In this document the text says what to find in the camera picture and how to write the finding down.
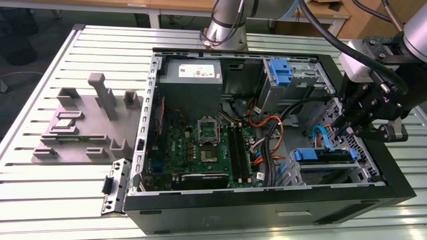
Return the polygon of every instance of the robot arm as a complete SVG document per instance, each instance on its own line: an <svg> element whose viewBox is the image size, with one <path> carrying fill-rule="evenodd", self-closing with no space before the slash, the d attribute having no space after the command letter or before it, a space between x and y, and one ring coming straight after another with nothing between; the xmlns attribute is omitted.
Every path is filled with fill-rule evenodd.
<svg viewBox="0 0 427 240"><path fill-rule="evenodd" d="M346 74L339 92L341 117L331 124L337 135L357 135L381 142L409 139L402 124L414 107L427 100L427 4L404 27L389 0L388 16L353 0L359 8L393 23L396 37L369 37L345 45L323 28L305 0L217 0L213 22L201 39L210 48L243 50L247 46L246 19L281 19L301 9L325 39L343 53ZM389 123L373 127L374 120Z"/></svg>
<svg viewBox="0 0 427 240"><path fill-rule="evenodd" d="M203 44L219 50L243 50L247 46L247 18L289 18L298 7L297 0L217 0Z"/></svg>
<svg viewBox="0 0 427 240"><path fill-rule="evenodd" d="M389 18L402 29L394 14ZM350 46L390 68L402 78L408 91L400 92L388 77L355 61L350 54L339 56L343 65L345 87L341 90L342 115L333 123L337 134L355 134L381 142L405 142L409 133L402 124L413 108L427 100L427 4L396 37L368 37L353 40ZM388 123L374 128L374 120Z"/></svg>

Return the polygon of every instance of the metal bracket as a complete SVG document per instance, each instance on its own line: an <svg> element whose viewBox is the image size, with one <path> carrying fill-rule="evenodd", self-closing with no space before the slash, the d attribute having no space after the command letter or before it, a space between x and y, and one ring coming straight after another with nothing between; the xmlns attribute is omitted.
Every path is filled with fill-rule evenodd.
<svg viewBox="0 0 427 240"><path fill-rule="evenodd" d="M126 195L129 192L129 179L131 161L126 158L113 163L110 175L106 176L102 192L106 194L101 215L123 215Z"/></svg>

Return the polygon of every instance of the aluminum table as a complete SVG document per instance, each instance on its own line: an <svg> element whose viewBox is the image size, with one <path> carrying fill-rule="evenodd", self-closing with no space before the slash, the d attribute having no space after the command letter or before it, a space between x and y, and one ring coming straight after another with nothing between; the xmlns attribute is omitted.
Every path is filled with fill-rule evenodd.
<svg viewBox="0 0 427 240"><path fill-rule="evenodd" d="M253 51L330 54L338 50L322 39L249 34ZM33 151L59 105L62 87L94 95L90 73L106 75L117 95L127 89L146 94L153 48L203 48L198 31L85 26L59 50L43 79L0 144L0 239L141 239L125 216L101 217L103 179L110 164L34 164ZM166 239L414 239L427 237L427 124L417 108L404 120L410 138L389 144L418 197L380 208L342 223L239 231L174 234Z"/></svg>

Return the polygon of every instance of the ram slot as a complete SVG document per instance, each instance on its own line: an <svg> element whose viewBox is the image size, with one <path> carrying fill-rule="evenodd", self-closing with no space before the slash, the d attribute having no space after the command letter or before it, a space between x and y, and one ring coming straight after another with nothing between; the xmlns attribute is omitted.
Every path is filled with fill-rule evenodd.
<svg viewBox="0 0 427 240"><path fill-rule="evenodd" d="M238 146L237 146L237 132L235 126L229 127L229 149L231 156L231 171L233 171L233 180L242 182L242 169L241 169L241 161L238 154Z"/></svg>
<svg viewBox="0 0 427 240"><path fill-rule="evenodd" d="M235 142L237 142L237 150L238 150L238 156L239 156L241 178L245 181L251 182L247 151L246 151L246 141L243 138L242 127L238 126L234 132L235 132Z"/></svg>

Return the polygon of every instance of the motherboard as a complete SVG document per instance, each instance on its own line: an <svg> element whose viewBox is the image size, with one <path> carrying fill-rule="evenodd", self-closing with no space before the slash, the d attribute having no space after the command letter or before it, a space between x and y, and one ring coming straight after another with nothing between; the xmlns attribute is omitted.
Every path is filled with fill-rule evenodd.
<svg viewBox="0 0 427 240"><path fill-rule="evenodd" d="M154 154L150 158L151 172L143 176L146 190L259 187L250 159L254 140L251 127L201 122L171 125L165 158L155 159Z"/></svg>

